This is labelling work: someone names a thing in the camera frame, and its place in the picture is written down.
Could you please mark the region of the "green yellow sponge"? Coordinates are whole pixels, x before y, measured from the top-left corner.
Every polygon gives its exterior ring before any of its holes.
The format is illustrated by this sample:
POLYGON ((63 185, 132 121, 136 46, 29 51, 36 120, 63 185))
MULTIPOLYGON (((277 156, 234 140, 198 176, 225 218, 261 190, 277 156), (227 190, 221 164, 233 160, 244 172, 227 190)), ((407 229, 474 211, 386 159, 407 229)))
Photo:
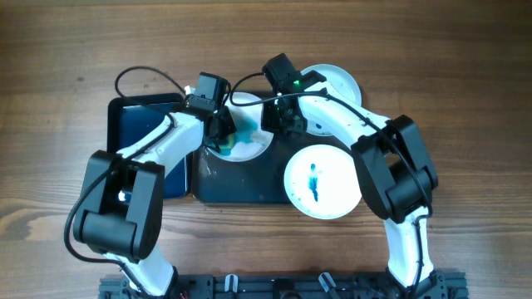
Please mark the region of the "green yellow sponge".
POLYGON ((236 145, 236 134, 230 134, 225 136, 223 139, 219 140, 218 146, 219 146, 219 154, 223 156, 229 156, 231 155, 232 149, 236 145))

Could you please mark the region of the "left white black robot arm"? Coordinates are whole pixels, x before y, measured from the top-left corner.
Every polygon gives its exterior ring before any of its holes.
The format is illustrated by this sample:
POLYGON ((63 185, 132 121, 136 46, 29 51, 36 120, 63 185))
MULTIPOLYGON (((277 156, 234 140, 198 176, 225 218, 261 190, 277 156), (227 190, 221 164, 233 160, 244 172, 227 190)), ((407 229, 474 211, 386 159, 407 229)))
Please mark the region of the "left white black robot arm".
POLYGON ((165 178, 202 146, 236 131, 225 106, 231 92, 222 77, 201 73, 195 90, 145 137, 115 153, 88 160, 81 193, 67 216, 63 242, 76 259, 117 265, 130 290, 142 298, 183 298, 178 272, 157 244, 165 178))

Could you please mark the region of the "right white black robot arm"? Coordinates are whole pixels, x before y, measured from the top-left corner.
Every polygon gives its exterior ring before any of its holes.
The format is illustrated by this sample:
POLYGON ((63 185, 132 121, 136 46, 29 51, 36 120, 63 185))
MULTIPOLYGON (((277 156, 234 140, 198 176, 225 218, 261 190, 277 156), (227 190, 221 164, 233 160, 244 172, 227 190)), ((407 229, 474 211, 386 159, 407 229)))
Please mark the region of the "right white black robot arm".
POLYGON ((344 83, 351 76, 341 68, 299 71, 281 53, 262 72, 276 95, 264 102, 262 128, 299 132, 313 122, 350 147, 362 197, 385 224, 387 269, 398 284, 414 290, 433 270, 426 222, 438 185, 416 123, 362 108, 358 87, 344 83))

